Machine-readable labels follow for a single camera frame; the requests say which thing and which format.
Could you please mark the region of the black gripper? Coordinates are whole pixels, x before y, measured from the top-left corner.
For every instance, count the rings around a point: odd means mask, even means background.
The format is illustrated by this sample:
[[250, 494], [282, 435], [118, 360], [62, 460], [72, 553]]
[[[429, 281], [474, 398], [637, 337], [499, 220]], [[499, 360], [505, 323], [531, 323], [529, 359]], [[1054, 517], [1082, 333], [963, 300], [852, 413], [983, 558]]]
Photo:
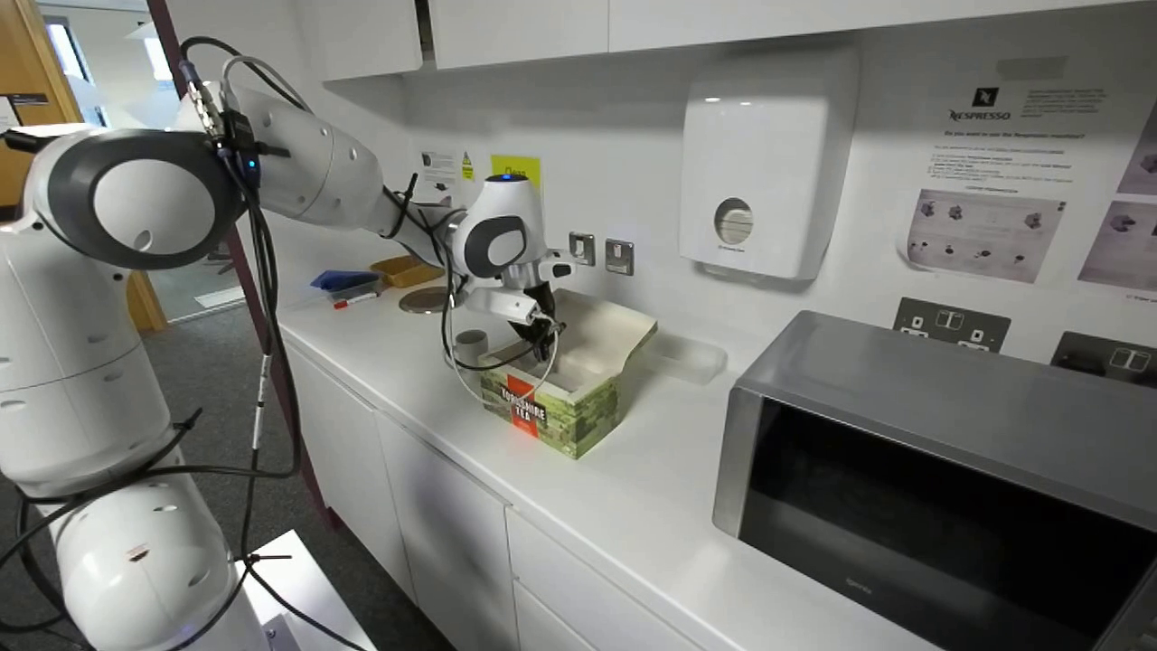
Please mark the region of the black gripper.
[[533, 326], [553, 316], [553, 293], [549, 287], [531, 287], [531, 288], [489, 288], [484, 306], [508, 326]]

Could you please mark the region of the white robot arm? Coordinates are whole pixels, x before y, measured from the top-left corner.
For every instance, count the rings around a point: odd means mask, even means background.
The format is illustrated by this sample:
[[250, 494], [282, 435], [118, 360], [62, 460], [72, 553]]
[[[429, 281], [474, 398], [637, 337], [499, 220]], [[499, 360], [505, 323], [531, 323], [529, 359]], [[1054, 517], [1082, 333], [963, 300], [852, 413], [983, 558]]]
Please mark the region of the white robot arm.
[[38, 132], [0, 230], [0, 475], [49, 528], [62, 604], [92, 651], [220, 635], [233, 553], [183, 463], [183, 424], [130, 323], [124, 270], [204, 255], [266, 208], [372, 230], [465, 278], [531, 347], [553, 339], [539, 197], [491, 178], [460, 225], [421, 220], [376, 155], [262, 91], [194, 95], [190, 125]]

